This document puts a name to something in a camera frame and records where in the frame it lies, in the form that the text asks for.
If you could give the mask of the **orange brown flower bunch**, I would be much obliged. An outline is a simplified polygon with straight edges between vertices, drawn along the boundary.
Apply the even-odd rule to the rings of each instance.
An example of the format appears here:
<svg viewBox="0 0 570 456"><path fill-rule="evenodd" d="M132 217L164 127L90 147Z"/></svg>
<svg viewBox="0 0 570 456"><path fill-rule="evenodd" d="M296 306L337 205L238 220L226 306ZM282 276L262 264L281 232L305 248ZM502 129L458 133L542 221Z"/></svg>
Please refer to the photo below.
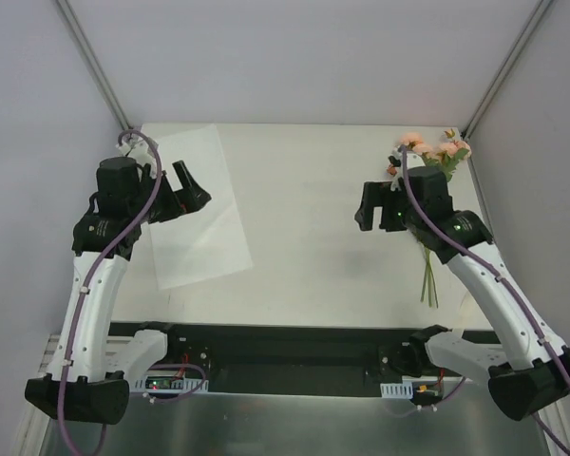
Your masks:
<svg viewBox="0 0 570 456"><path fill-rule="evenodd" d="M392 177L390 183L391 191L398 191L401 189L401 185L399 184L399 179L403 176L401 169L402 165L400 160L394 156L389 156L389 166L387 168L387 173ZM438 309L439 299L437 294L436 281L431 264L430 250L420 240L417 240L417 242L423 249L423 258L425 261L425 269L424 269L420 301L421 302L427 301L427 304L430 308Z"/></svg>

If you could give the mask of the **pink rose stem with leaves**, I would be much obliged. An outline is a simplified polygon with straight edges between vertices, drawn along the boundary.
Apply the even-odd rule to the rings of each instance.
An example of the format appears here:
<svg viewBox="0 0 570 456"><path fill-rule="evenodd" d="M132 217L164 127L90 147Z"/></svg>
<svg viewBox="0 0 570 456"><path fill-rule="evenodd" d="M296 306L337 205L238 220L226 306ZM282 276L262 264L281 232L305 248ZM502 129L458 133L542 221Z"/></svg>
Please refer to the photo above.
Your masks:
<svg viewBox="0 0 570 456"><path fill-rule="evenodd" d="M446 180L451 181L458 164L470 158L472 149L453 128L445 130L443 138L437 146L436 159Z"/></svg>

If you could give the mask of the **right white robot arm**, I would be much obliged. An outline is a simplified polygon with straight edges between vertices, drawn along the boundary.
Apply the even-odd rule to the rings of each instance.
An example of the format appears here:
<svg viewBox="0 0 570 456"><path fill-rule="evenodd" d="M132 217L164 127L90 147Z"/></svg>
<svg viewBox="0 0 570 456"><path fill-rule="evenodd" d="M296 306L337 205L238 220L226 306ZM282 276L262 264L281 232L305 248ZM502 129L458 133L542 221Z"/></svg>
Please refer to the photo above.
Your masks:
<svg viewBox="0 0 570 456"><path fill-rule="evenodd" d="M473 212L458 211L443 172L412 168L396 181L367 181L354 219L363 232L409 231L457 276L479 305L502 350L490 351L433 325L389 355L391 367L419 377L438 368L487 386L514 421L570 394L570 346L543 321L504 265L493 236Z"/></svg>

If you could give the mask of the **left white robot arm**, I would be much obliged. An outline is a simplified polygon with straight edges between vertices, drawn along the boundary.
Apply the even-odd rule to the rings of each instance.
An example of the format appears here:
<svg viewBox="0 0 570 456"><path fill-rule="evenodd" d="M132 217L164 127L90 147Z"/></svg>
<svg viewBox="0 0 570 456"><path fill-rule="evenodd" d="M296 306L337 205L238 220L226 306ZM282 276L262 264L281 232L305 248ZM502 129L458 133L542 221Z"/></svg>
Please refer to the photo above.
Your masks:
<svg viewBox="0 0 570 456"><path fill-rule="evenodd" d="M123 349L106 354L115 300L143 223L196 213L211 199L183 161L172 166L179 190L132 158L106 159L97 169L97 190L73 229L72 291L58 346L44 376L25 389L27 401L52 419L116 425L147 371L158 366L183 377L187 362L203 360L175 324L161 322L142 323Z"/></svg>

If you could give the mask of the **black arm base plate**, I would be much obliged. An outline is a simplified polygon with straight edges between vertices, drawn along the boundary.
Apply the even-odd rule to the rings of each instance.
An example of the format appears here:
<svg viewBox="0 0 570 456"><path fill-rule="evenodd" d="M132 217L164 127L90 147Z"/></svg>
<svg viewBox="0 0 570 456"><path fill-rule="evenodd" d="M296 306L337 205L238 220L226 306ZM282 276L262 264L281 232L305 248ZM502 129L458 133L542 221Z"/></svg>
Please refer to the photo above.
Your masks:
<svg viewBox="0 0 570 456"><path fill-rule="evenodd" d="M394 365L411 329L113 323L112 336L164 330L163 371L206 379L211 392L376 397L403 376Z"/></svg>

